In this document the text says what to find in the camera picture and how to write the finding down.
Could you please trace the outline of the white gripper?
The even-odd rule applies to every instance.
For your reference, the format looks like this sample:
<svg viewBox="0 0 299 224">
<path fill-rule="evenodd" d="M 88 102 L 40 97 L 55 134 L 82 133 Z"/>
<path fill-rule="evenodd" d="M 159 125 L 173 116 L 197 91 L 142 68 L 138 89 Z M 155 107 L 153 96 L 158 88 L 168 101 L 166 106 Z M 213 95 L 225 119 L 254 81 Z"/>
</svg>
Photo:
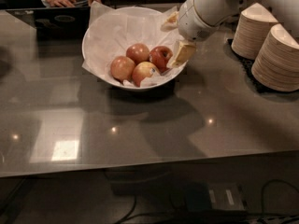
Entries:
<svg viewBox="0 0 299 224">
<path fill-rule="evenodd" d="M 185 64 L 196 52 L 194 42 L 205 41 L 218 30 L 217 27 L 208 25 L 200 18 L 194 1 L 186 0 L 179 11 L 172 12 L 161 25 L 162 31 L 178 28 L 179 34 L 186 39 L 176 41 L 173 56 L 167 63 L 167 68 L 177 68 Z"/>
</svg>

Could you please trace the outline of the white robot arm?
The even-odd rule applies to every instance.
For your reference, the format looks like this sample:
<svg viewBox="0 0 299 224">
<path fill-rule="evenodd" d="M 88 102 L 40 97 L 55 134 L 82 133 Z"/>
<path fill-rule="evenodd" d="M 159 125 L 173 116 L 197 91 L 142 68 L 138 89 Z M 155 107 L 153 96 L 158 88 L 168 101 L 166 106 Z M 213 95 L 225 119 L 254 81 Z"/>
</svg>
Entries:
<svg viewBox="0 0 299 224">
<path fill-rule="evenodd" d="M 297 41 L 299 38 L 299 0 L 186 0 L 178 11 L 179 34 L 190 44 L 207 40 L 228 18 L 257 2 Z"/>
</svg>

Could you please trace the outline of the person's hand left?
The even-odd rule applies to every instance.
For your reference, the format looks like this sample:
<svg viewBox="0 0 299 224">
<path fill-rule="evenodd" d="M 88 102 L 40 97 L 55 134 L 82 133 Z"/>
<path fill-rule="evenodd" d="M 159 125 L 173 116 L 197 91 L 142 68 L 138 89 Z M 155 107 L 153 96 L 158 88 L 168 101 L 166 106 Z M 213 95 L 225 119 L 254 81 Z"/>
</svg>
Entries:
<svg viewBox="0 0 299 224">
<path fill-rule="evenodd" d="M 49 0 L 52 7 L 74 7 L 76 0 Z"/>
</svg>

